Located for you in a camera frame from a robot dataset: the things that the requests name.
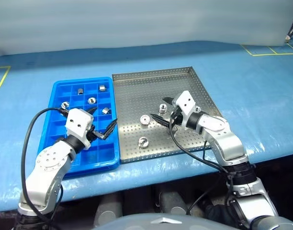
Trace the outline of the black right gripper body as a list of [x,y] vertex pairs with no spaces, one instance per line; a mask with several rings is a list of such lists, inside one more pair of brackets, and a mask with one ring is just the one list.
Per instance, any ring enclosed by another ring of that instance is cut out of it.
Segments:
[[183,111],[179,106],[176,106],[170,116],[169,126],[183,126],[183,120]]

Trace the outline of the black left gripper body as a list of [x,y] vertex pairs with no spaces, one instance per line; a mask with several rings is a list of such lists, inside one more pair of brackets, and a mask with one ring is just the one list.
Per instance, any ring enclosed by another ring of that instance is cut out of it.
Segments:
[[98,138],[98,134],[99,132],[95,129],[95,125],[91,125],[86,134],[86,138],[90,144]]

